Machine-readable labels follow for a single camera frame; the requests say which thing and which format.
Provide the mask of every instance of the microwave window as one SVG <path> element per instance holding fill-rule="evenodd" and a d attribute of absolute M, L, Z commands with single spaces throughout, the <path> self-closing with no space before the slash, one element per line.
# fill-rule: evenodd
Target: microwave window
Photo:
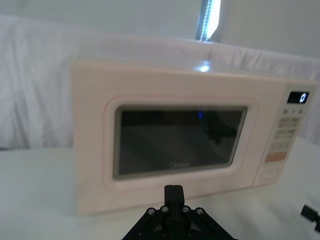
<path fill-rule="evenodd" d="M 121 106 L 115 114 L 116 179 L 226 168 L 246 107 Z"/>

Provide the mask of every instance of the brand logo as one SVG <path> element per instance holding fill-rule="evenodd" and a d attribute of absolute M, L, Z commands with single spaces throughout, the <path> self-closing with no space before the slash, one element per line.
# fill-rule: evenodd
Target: brand logo
<path fill-rule="evenodd" d="M 171 169 L 182 169 L 182 168 L 187 168 L 189 167 L 189 162 L 176 162 L 173 161 L 170 163 L 170 168 Z"/>

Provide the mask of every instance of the wall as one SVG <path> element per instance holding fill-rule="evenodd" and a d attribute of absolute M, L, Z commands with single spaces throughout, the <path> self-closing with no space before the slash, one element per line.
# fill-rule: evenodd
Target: wall
<path fill-rule="evenodd" d="M 106 32 L 195 39 L 201 0 L 0 0 L 0 14 Z"/>
<path fill-rule="evenodd" d="M 320 1 L 222 0 L 212 40 L 320 59 Z"/>

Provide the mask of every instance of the microwave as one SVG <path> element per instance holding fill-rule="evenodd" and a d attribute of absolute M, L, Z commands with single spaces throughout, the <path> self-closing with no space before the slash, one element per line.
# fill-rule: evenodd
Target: microwave
<path fill-rule="evenodd" d="M 280 178 L 316 82 L 208 65 L 78 58 L 72 66 L 78 212 L 161 203 Z"/>

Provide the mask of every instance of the white fabric backdrop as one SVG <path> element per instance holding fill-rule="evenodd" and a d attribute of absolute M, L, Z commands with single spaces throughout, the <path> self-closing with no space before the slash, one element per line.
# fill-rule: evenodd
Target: white fabric backdrop
<path fill-rule="evenodd" d="M 320 81 L 318 59 L 0 16 L 0 148 L 72 145 L 70 63 L 79 53 L 209 61 L 216 67 Z M 315 98 L 299 135 L 320 146 L 320 89 Z"/>

